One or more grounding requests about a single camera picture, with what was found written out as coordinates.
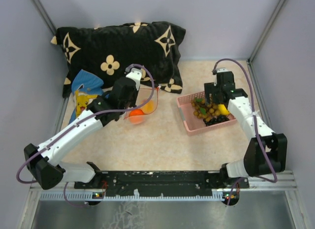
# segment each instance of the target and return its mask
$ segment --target plastic bin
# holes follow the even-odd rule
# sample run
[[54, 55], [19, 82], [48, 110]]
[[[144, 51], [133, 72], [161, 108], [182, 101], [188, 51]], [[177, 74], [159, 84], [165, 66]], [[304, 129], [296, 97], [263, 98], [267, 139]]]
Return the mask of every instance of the plastic bin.
[[216, 130], [217, 128], [227, 127], [236, 123], [235, 117], [230, 114], [228, 118], [229, 121], [218, 123], [212, 126], [205, 126], [202, 119], [198, 119], [193, 115], [194, 107], [191, 105], [191, 100], [194, 98], [205, 98], [204, 92], [199, 92], [196, 94], [186, 95], [177, 98], [177, 106], [179, 108], [181, 117], [186, 128], [187, 135], [195, 135], [205, 133], [207, 131]]

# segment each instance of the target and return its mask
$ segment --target black pillow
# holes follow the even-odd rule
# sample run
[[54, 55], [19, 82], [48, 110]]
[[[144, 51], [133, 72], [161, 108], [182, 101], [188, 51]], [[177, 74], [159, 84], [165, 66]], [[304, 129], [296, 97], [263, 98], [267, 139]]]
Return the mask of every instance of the black pillow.
[[[62, 46], [69, 73], [63, 97], [71, 93], [71, 83], [80, 70], [97, 75], [102, 88], [112, 87], [130, 64], [141, 64], [152, 74], [156, 86], [180, 94], [183, 83], [178, 69], [178, 46], [186, 30], [169, 22], [124, 24], [95, 29], [61, 27], [52, 39]], [[150, 86], [144, 70], [141, 83]]]

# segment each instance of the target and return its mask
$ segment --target blue towel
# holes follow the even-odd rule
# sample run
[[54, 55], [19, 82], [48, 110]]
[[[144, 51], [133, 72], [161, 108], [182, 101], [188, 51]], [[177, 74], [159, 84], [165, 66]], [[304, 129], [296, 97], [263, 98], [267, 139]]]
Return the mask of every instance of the blue towel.
[[76, 107], [73, 110], [69, 123], [80, 116], [93, 99], [104, 93], [101, 88], [103, 84], [102, 79], [96, 75], [85, 70], [80, 70], [71, 85]]

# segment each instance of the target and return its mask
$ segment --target gray floor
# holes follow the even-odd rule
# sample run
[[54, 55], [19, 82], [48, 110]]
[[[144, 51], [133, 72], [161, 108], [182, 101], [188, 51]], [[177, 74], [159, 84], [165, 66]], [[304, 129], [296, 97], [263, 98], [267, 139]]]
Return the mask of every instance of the gray floor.
[[292, 229], [284, 192], [242, 192], [222, 202], [102, 202], [88, 209], [40, 201], [33, 229]]

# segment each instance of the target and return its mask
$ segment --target green leaf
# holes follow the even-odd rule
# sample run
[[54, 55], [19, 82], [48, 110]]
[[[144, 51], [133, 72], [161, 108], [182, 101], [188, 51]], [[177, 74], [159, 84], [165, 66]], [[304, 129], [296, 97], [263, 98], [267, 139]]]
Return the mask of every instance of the green leaf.
[[206, 115], [207, 114], [206, 109], [203, 108], [203, 107], [200, 108], [200, 112], [201, 112], [202, 115]]

